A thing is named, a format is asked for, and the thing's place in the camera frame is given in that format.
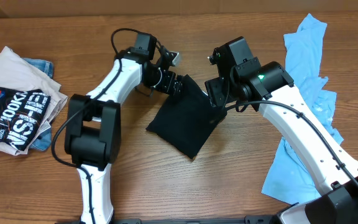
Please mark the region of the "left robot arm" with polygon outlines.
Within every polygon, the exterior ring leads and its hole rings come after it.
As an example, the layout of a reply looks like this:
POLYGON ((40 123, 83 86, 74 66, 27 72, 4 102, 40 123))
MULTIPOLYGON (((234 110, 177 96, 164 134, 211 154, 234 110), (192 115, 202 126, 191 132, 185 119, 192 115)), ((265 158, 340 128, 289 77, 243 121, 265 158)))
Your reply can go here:
POLYGON ((118 51, 105 79, 68 105, 65 152, 81 180, 83 212, 79 223, 112 223, 111 169, 121 146, 121 106, 140 84, 171 96, 182 92, 181 76, 170 71, 179 52, 139 32, 132 47, 118 51))

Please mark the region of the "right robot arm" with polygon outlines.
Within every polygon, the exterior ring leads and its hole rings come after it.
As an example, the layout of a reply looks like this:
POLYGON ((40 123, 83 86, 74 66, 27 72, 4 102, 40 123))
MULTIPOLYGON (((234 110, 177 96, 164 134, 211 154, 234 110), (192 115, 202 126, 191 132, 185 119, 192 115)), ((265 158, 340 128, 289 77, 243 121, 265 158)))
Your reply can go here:
POLYGON ((243 37, 216 47, 209 61, 218 69, 205 83, 211 104, 238 112, 252 106, 290 143, 319 192, 317 199, 244 221, 358 223, 358 161, 318 121, 287 71, 278 62, 261 65, 243 37))

